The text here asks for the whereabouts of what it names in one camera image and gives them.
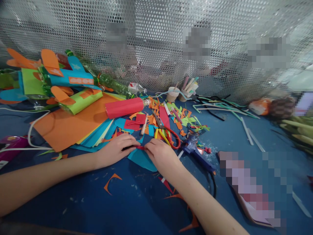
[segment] left hand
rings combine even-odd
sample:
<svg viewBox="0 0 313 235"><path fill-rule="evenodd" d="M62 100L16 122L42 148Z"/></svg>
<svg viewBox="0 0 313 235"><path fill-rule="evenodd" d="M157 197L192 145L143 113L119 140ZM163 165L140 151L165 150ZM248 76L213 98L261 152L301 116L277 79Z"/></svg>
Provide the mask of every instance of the left hand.
<svg viewBox="0 0 313 235"><path fill-rule="evenodd" d="M126 133L110 141L105 147L95 153L98 168L110 166L129 155L136 147L130 147L124 151L122 149L132 145L139 146L140 143L132 135Z"/></svg>

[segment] blue glue gun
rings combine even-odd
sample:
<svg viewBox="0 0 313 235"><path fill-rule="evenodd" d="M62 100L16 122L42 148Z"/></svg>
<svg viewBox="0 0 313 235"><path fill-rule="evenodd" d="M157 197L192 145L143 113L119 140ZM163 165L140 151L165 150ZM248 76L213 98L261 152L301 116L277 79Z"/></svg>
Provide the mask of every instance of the blue glue gun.
<svg viewBox="0 0 313 235"><path fill-rule="evenodd" d="M202 167L204 167L208 172L214 172L216 168L204 159L204 156L201 155L197 148L198 136L188 134L187 141L185 145L183 145L183 151L191 154L197 161L200 163Z"/></svg>

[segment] hand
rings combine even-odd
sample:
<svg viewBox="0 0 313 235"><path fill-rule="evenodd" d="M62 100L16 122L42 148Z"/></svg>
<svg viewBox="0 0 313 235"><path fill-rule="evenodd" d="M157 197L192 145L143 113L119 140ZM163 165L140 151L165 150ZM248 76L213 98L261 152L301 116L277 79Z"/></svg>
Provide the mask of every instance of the hand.
<svg viewBox="0 0 313 235"><path fill-rule="evenodd" d="M170 183L186 169L174 150L162 140L151 139L144 148L155 167Z"/></svg>
<svg viewBox="0 0 313 235"><path fill-rule="evenodd" d="M110 166L126 157L136 147L130 147L124 151L122 149L132 145L139 146L140 143L133 136L126 133L111 140L105 147L95 153L97 156L97 168Z"/></svg>

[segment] red scissors handle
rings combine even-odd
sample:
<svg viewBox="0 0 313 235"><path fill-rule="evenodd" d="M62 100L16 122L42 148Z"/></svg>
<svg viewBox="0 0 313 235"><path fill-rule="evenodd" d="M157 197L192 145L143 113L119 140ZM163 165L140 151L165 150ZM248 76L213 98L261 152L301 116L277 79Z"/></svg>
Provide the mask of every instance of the red scissors handle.
<svg viewBox="0 0 313 235"><path fill-rule="evenodd" d="M176 147L172 144L172 139L171 139L171 136L169 135L168 131L169 131L170 133L172 133L172 134L177 138L178 144L177 144ZM180 138L178 137L178 135L177 135L174 131L172 131L171 129L169 129L169 128L166 128L166 134L167 134L166 138L167 138L167 140L169 141L171 147L172 147L173 149L179 149L179 148L180 148Z"/></svg>

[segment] cup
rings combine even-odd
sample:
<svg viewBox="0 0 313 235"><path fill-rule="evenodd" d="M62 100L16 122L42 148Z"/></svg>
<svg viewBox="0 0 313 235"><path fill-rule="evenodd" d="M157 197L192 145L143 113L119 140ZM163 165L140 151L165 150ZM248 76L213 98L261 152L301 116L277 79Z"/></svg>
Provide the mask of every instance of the cup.
<svg viewBox="0 0 313 235"><path fill-rule="evenodd" d="M190 98L190 96L193 94L193 93L187 93L185 90L181 89L180 90L184 96L188 99ZM186 102L187 100L179 93L179 96L178 96L178 99L181 101L181 102Z"/></svg>
<svg viewBox="0 0 313 235"><path fill-rule="evenodd" d="M179 95L179 89L176 87L169 87L169 91L172 90L171 92L167 93L166 99L167 102L175 102L177 96Z"/></svg>

